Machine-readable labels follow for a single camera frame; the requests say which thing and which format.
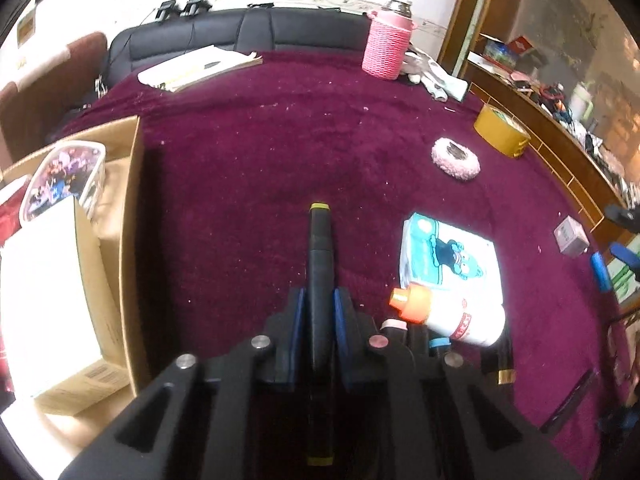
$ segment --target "packing tape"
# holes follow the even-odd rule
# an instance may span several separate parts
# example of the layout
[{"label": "packing tape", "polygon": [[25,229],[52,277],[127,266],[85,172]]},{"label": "packing tape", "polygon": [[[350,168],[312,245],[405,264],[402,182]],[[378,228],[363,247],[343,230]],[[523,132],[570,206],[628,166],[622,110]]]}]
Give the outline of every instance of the packing tape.
[{"label": "packing tape", "polygon": [[496,150],[511,158],[522,155],[531,140],[520,121],[488,104],[480,111],[474,128]]}]

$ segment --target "plastic storage container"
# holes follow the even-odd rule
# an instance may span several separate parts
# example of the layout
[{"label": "plastic storage container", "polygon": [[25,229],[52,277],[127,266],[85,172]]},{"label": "plastic storage container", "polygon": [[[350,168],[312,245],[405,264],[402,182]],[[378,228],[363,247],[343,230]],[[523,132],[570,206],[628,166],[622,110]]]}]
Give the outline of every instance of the plastic storage container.
[{"label": "plastic storage container", "polygon": [[20,206],[20,225],[70,195],[90,220],[104,186],[105,158],[106,148],[100,142],[59,142],[33,174]]}]

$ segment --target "black leather sofa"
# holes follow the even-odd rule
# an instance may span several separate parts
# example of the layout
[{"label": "black leather sofa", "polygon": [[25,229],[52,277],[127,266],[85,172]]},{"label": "black leather sofa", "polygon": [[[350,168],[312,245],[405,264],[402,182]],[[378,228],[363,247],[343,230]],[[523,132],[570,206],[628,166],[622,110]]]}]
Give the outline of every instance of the black leather sofa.
[{"label": "black leather sofa", "polygon": [[142,66],[212,44],[238,52],[363,52],[369,24],[361,14],[289,7],[216,10],[147,23],[114,38],[102,81],[111,88]]}]

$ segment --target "blue plastic piece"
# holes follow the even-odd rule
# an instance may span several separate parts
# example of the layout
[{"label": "blue plastic piece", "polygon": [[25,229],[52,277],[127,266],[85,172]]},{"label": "blue plastic piece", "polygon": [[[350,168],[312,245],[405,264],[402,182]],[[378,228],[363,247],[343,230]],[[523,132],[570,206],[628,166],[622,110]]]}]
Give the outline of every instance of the blue plastic piece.
[{"label": "blue plastic piece", "polygon": [[640,270],[640,258],[638,258],[637,254],[627,249],[624,245],[619,244],[618,242],[613,242],[609,247],[609,251],[615,258],[619,259],[624,264],[627,264],[633,273]]},{"label": "blue plastic piece", "polygon": [[439,346],[450,346],[451,341],[448,337],[438,337],[429,341],[429,348],[437,348]]},{"label": "blue plastic piece", "polygon": [[610,292],[613,290],[613,283],[611,283],[609,271],[607,270],[607,266],[604,264],[602,254],[594,253],[593,256],[591,256],[591,268],[596,276],[600,292]]}]

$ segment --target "wooden cabinet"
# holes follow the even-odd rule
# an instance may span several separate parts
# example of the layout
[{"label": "wooden cabinet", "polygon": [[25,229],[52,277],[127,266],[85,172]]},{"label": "wooden cabinet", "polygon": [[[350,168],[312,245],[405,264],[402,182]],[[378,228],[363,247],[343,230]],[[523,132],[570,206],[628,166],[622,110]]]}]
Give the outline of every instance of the wooden cabinet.
[{"label": "wooden cabinet", "polygon": [[504,83],[498,76],[467,63],[465,79],[485,103],[518,118],[531,135],[530,146],[560,181],[585,229],[606,251],[612,242],[630,240],[629,232],[604,218],[609,204],[623,202],[596,163],[580,144],[542,108]]}]

